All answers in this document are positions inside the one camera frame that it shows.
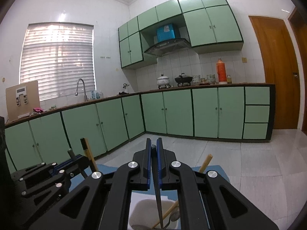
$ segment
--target wooden handle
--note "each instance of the wooden handle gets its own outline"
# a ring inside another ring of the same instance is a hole
[[[207,155],[206,159],[204,160],[203,164],[199,168],[198,172],[203,173],[207,166],[209,165],[211,159],[213,156],[211,154]],[[176,207],[179,206],[178,200],[174,202],[174,204],[163,214],[162,219],[164,220]],[[155,225],[151,227],[151,229],[155,228],[157,225],[160,224],[160,221],[158,220]]]

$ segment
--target black pot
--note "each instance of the black pot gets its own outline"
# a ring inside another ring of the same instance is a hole
[[[185,75],[185,73],[182,73],[177,78],[175,78],[175,81],[177,83],[191,83],[193,77]]]

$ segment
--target white pot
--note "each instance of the white pot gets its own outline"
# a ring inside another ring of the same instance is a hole
[[[169,85],[169,77],[161,74],[161,76],[159,78],[157,78],[157,85],[159,85],[159,86]]]

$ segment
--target metal bolt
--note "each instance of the metal bolt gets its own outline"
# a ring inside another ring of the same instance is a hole
[[[177,167],[180,167],[181,162],[179,162],[179,161],[173,161],[173,162],[171,163],[171,165],[172,165],[173,167],[177,168]]]
[[[98,179],[101,177],[101,173],[99,171],[93,172],[92,173],[92,178]]]
[[[208,176],[211,177],[211,178],[215,178],[215,177],[217,177],[217,172],[214,171],[214,170],[210,170],[208,172]]]
[[[130,168],[135,168],[135,167],[137,167],[139,164],[137,163],[137,162],[130,162],[130,163],[128,163],[128,166],[130,167]]]

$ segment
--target wooden board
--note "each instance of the wooden board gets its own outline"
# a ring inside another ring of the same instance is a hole
[[[20,95],[19,96],[20,105],[17,106],[16,89],[23,87],[23,86],[27,87],[28,103],[25,104],[23,96]],[[17,120],[19,115],[23,115],[26,113],[32,113],[33,108],[40,107],[37,80],[6,88],[5,93],[6,93],[7,114],[9,116],[9,121]]]

